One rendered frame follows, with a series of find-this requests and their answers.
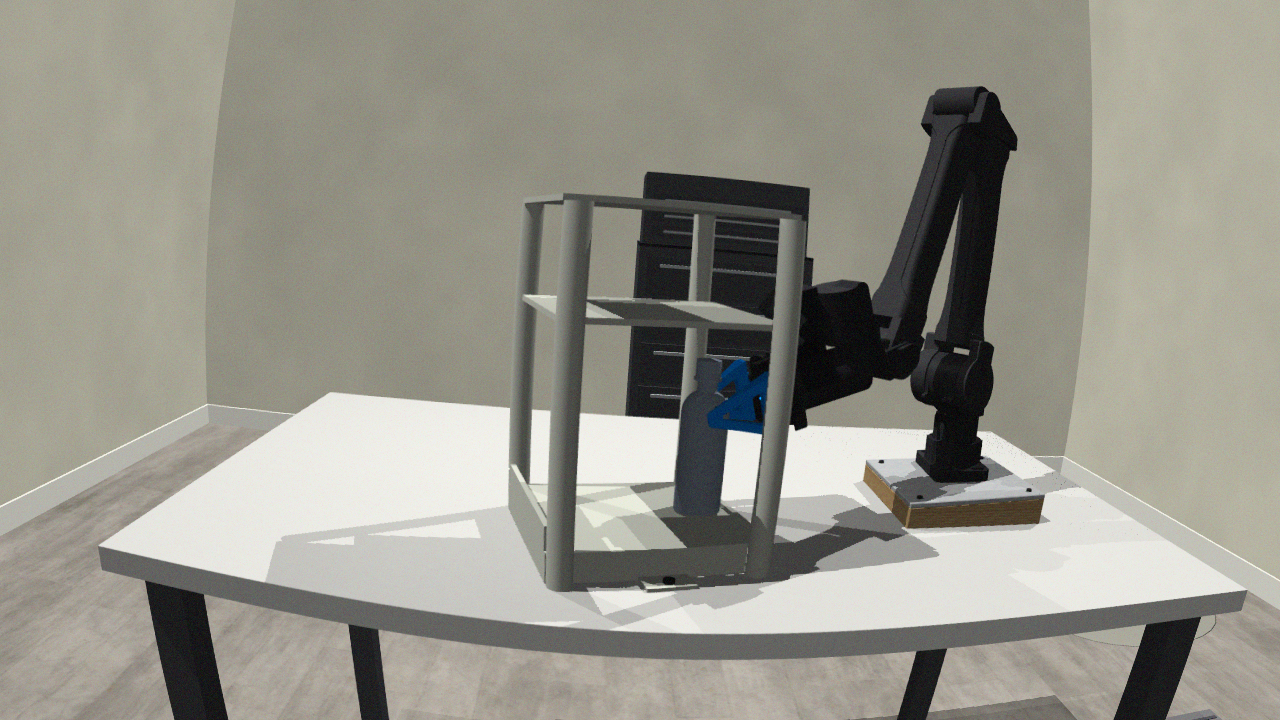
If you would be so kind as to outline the grey bottle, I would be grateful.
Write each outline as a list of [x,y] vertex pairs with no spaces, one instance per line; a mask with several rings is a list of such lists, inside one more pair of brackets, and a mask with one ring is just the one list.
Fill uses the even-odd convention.
[[682,404],[673,509],[691,516],[721,511],[728,430],[710,428],[707,414],[724,402],[718,392],[722,360],[698,357],[698,389]]

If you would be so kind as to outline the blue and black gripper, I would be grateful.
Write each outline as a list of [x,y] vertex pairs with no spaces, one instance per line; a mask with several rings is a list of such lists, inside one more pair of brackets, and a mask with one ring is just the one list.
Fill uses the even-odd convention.
[[[750,357],[750,372],[751,377],[748,375],[746,361],[739,359],[735,360],[722,374],[722,382],[718,383],[718,392],[728,386],[732,380],[736,387],[736,393],[730,398],[724,400],[723,404],[714,407],[707,414],[708,425],[710,428],[724,429],[724,430],[741,430],[754,434],[762,434],[764,407],[765,407],[765,392],[769,372],[769,357],[759,354]],[[812,389],[803,393],[803,379],[801,373],[796,368],[795,383],[794,383],[794,404],[792,413],[790,416],[790,423],[794,424],[795,430],[801,430],[806,428],[806,409],[817,407],[822,404],[828,404],[835,400],[836,395],[832,388],[837,387],[837,383],[831,386],[824,386],[818,389]],[[831,392],[829,392],[831,389]],[[805,402],[803,401],[803,395]],[[759,401],[759,402],[758,402]],[[730,419],[723,419],[724,414],[730,413]],[[792,415],[794,414],[794,415]],[[763,418],[762,418],[763,415]],[[748,421],[739,421],[748,420]],[[758,421],[753,421],[758,420]]]

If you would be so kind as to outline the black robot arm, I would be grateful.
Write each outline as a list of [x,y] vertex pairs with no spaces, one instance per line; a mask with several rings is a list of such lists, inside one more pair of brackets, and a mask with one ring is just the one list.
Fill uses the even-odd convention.
[[[932,133],[929,149],[879,288],[870,300],[865,282],[803,284],[796,368],[804,393],[836,382],[835,400],[869,389],[873,377],[911,375],[913,396],[940,411],[915,462],[934,482],[980,482],[989,469],[980,462],[977,420],[992,395],[995,352],[984,341],[986,300],[1004,170],[1010,151],[1018,151],[1018,136],[997,95],[983,86],[938,88],[922,127]],[[945,307],[924,340],[931,290],[959,201]],[[954,347],[969,355],[954,354]]]

